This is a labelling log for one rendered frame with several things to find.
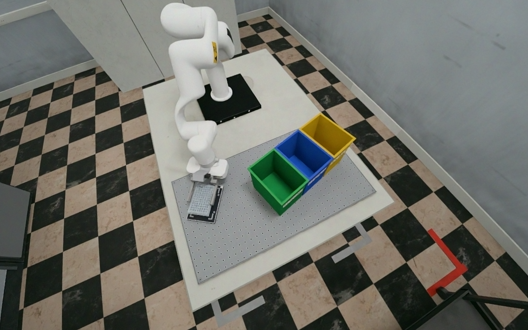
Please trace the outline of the green bin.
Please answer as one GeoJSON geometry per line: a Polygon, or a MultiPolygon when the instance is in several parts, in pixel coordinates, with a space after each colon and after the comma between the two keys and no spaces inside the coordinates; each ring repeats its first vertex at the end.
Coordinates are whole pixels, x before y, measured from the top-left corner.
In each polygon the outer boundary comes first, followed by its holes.
{"type": "Polygon", "coordinates": [[[254,188],[280,216],[299,200],[309,182],[275,148],[247,169],[254,188]]]}

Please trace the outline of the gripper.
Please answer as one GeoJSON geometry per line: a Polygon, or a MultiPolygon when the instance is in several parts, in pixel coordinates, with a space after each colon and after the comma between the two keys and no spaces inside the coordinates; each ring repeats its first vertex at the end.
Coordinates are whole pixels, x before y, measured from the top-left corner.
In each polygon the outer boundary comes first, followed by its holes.
{"type": "MultiPolygon", "coordinates": [[[[193,173],[198,171],[199,168],[200,168],[199,163],[196,161],[194,157],[191,157],[187,165],[187,171],[189,172],[189,174],[193,175],[193,173]]],[[[210,205],[214,205],[216,192],[217,192],[217,188],[219,184],[218,180],[216,180],[215,178],[226,178],[228,174],[228,169],[229,169],[229,165],[226,159],[219,159],[219,161],[217,161],[211,167],[211,170],[208,172],[208,174],[211,174],[211,177],[209,178],[211,179],[211,184],[214,184],[214,192],[209,202],[210,205]]],[[[189,189],[188,197],[186,199],[187,202],[191,202],[192,196],[193,196],[193,186],[195,185],[195,182],[197,182],[197,181],[193,181],[193,177],[191,177],[191,181],[192,181],[192,185],[189,189]]]]}

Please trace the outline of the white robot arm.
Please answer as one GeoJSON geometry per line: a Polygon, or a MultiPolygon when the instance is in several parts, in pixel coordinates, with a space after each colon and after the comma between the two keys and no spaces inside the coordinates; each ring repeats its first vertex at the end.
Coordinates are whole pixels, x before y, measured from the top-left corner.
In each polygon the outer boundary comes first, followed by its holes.
{"type": "Polygon", "coordinates": [[[205,69],[211,84],[211,97],[224,102],[232,96],[220,59],[231,59],[235,53],[228,25],[218,22],[211,7],[190,7],[170,3],[160,16],[163,28],[178,40],[169,46],[169,57],[179,88],[175,107],[175,122],[179,135],[188,141],[189,152],[200,168],[192,174],[193,181],[204,182],[208,172],[219,161],[211,148],[218,133],[214,121],[186,121],[185,106],[205,93],[201,69],[205,69]],[[198,134],[198,135],[197,135],[198,134]]]}

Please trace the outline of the yellow recycle bin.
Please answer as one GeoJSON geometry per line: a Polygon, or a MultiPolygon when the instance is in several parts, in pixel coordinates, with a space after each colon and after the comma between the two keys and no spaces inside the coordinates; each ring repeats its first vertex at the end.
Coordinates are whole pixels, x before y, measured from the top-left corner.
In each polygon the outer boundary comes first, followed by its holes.
{"type": "Polygon", "coordinates": [[[321,113],[299,130],[335,158],[329,163],[323,177],[340,162],[350,144],[356,139],[321,113]]]}

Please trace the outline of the blue bin with label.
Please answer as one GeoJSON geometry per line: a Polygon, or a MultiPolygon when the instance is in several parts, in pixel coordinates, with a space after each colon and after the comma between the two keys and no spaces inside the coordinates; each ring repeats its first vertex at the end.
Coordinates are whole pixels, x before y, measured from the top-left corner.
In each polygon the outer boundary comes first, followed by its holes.
{"type": "Polygon", "coordinates": [[[309,179],[302,196],[320,181],[329,163],[335,159],[299,129],[275,149],[309,179]]]}

